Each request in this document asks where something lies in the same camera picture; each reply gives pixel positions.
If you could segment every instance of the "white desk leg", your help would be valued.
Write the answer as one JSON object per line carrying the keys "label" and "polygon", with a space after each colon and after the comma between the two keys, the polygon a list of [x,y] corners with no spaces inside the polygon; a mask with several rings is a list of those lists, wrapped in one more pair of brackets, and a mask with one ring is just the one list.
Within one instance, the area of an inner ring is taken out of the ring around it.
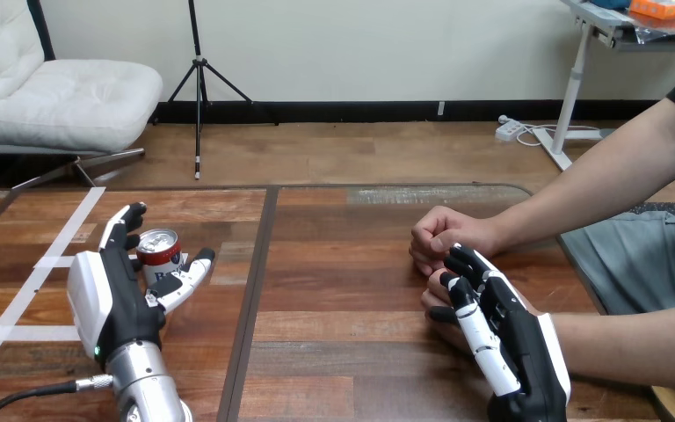
{"label": "white desk leg", "polygon": [[542,147],[552,157],[557,166],[560,167],[560,170],[563,171],[572,164],[570,159],[563,153],[563,144],[565,143],[565,138],[568,134],[570,116],[573,115],[573,106],[576,104],[578,90],[581,88],[581,80],[584,76],[584,66],[586,64],[586,55],[588,54],[593,30],[593,25],[585,25],[585,28],[582,28],[581,43],[578,47],[576,63],[573,65],[573,69],[570,70],[570,79],[568,80],[568,88],[565,90],[565,98],[562,101],[560,118],[557,120],[555,138],[551,137],[546,130],[534,131],[534,135],[541,142]]}

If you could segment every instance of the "tripod leg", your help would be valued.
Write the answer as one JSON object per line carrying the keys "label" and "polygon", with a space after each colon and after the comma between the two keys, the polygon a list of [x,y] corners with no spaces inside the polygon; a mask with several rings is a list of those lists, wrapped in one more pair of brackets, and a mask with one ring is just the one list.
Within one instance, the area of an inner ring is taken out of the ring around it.
{"label": "tripod leg", "polygon": [[187,70],[187,73],[185,73],[185,77],[182,78],[182,82],[180,82],[179,85],[177,85],[177,89],[172,93],[172,96],[170,97],[169,100],[167,100],[167,102],[171,103],[172,101],[174,101],[174,98],[177,96],[177,94],[179,94],[179,90],[181,90],[182,87],[185,85],[185,82],[187,82],[187,78],[190,77],[195,67],[196,67],[195,61],[193,60],[192,66]]}
{"label": "tripod leg", "polygon": [[197,117],[198,120],[195,124],[195,180],[200,179],[200,76],[202,74],[202,69],[200,66],[196,66],[197,78],[198,78],[198,90],[195,91],[195,102],[198,106]]}
{"label": "tripod leg", "polygon": [[211,66],[211,65],[208,64],[208,63],[205,63],[205,65],[206,65],[206,68],[208,68],[208,70],[214,72],[214,75],[216,75],[216,76],[217,76],[219,79],[221,79],[226,85],[228,85],[229,88],[231,88],[232,90],[234,90],[234,92],[236,92],[237,94],[239,94],[240,97],[244,98],[244,100],[247,101],[247,104],[249,104],[250,106],[255,106],[257,109],[262,110],[263,112],[265,112],[265,114],[268,116],[268,118],[270,119],[270,121],[272,122],[272,124],[274,124],[275,126],[278,126],[278,121],[275,120],[275,117],[270,113],[270,111],[268,111],[266,108],[262,107],[260,104],[258,104],[258,103],[256,103],[256,102],[252,101],[252,100],[251,100],[249,97],[247,97],[246,95],[244,95],[244,92],[239,91],[239,88],[236,88],[236,87],[234,86],[234,84],[232,84],[231,82],[229,82],[229,80],[228,80],[227,78],[223,77],[223,75],[222,75],[221,73],[219,73],[218,70],[214,69],[213,66]]}
{"label": "tripod leg", "polygon": [[[200,70],[200,97],[203,98],[203,106],[200,108],[200,121],[206,121],[206,113],[208,112],[208,92],[206,91],[206,72]],[[203,132],[203,126],[200,126],[200,132]]]}

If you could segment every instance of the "robotic hand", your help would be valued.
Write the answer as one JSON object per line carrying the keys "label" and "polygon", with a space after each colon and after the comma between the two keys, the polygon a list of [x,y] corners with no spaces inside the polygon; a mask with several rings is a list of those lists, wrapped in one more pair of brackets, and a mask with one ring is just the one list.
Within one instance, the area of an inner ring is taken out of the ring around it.
{"label": "robotic hand", "polygon": [[71,311],[87,355],[112,376],[120,421],[192,421],[164,365],[159,331],[165,314],[203,281],[214,252],[201,250],[142,293],[138,265],[127,250],[139,243],[128,233],[141,227],[145,212],[142,202],[123,207],[105,226],[99,252],[76,255],[68,283]]}
{"label": "robotic hand", "polygon": [[456,244],[444,261],[458,275],[441,274],[452,308],[430,317],[458,324],[493,388],[490,421],[565,420],[570,379],[549,314],[526,310],[503,273],[479,252]]}

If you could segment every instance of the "white armchair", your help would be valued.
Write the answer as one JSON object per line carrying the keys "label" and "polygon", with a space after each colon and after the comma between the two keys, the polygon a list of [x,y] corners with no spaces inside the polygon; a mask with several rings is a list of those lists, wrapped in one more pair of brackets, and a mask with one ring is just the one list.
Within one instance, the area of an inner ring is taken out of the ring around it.
{"label": "white armchair", "polygon": [[0,0],[0,154],[75,156],[69,165],[15,187],[67,172],[93,186],[84,169],[143,154],[124,149],[141,135],[161,95],[155,70],[44,57],[26,0]]}

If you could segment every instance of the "aluminum can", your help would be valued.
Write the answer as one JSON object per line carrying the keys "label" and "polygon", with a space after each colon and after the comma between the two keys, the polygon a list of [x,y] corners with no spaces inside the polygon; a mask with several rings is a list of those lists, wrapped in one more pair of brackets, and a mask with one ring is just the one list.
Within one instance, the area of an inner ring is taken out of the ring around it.
{"label": "aluminum can", "polygon": [[177,233],[170,229],[153,229],[142,233],[135,250],[138,260],[143,264],[147,285],[156,283],[184,264]]}

